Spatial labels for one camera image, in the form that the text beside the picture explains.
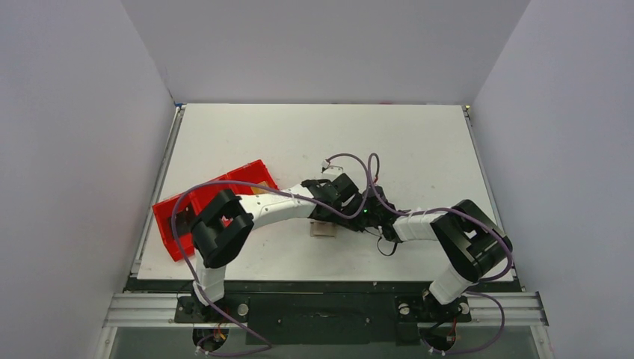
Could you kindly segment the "beige card holder wallet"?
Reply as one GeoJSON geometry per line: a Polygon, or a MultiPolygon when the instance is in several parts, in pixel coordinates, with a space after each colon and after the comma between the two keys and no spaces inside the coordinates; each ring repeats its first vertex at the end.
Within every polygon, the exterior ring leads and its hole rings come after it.
{"type": "Polygon", "coordinates": [[[323,221],[312,221],[310,223],[311,237],[328,237],[335,238],[337,234],[337,226],[332,223],[323,221]]]}

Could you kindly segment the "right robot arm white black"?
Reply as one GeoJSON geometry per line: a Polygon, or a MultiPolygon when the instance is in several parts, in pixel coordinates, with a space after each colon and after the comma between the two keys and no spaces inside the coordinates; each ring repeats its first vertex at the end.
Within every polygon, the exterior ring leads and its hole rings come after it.
{"type": "Polygon", "coordinates": [[[431,319],[443,318],[452,302],[469,287],[486,280],[488,273],[505,261],[512,265],[512,244],[472,200],[439,209],[398,211],[388,203],[381,188],[368,191],[360,214],[351,228],[374,228],[394,243],[435,241],[449,260],[447,269],[435,279],[421,302],[423,313],[431,319]]]}

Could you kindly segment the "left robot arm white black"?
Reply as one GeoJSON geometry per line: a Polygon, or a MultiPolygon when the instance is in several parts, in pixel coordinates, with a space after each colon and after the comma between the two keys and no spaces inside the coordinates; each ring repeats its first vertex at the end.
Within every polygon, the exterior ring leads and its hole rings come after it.
{"type": "Polygon", "coordinates": [[[346,223],[361,215],[365,204],[366,196],[347,174],[264,194],[219,191],[189,224],[197,261],[194,312],[206,322],[221,316],[226,267],[254,230],[296,218],[346,223]]]}

